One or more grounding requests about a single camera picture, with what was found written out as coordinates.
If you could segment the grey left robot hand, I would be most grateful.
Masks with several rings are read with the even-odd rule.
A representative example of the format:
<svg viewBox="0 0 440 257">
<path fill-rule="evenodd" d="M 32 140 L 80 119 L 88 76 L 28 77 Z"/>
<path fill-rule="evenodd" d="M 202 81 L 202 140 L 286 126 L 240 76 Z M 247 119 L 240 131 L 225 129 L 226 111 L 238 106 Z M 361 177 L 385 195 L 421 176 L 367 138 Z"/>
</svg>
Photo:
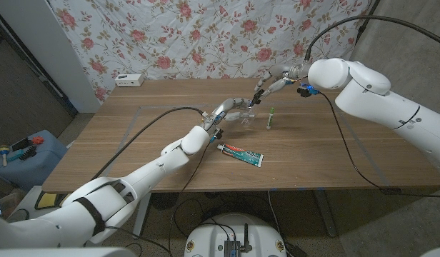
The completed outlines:
<svg viewBox="0 0 440 257">
<path fill-rule="evenodd" d="M 201 127 L 208 131 L 223 120 L 240 120 L 243 125 L 247 125 L 257 117 L 250 105 L 251 100 L 249 99 L 229 98 L 219 104 L 211 113 L 204 114 Z"/>
</svg>

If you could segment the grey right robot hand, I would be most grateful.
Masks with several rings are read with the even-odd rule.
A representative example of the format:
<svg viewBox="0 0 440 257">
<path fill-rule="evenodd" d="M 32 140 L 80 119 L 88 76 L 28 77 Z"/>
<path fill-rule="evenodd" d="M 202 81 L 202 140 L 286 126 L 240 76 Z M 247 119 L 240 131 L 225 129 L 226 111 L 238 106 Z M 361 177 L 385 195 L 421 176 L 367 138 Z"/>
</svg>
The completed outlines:
<svg viewBox="0 0 440 257">
<path fill-rule="evenodd" d="M 260 104 L 260 102 L 272 93 L 282 90 L 285 86 L 299 82 L 307 82 L 308 73 L 311 64 L 279 64 L 272 66 L 266 71 L 256 84 L 252 104 Z M 268 89 L 263 90 L 261 87 L 269 79 L 274 82 Z"/>
</svg>

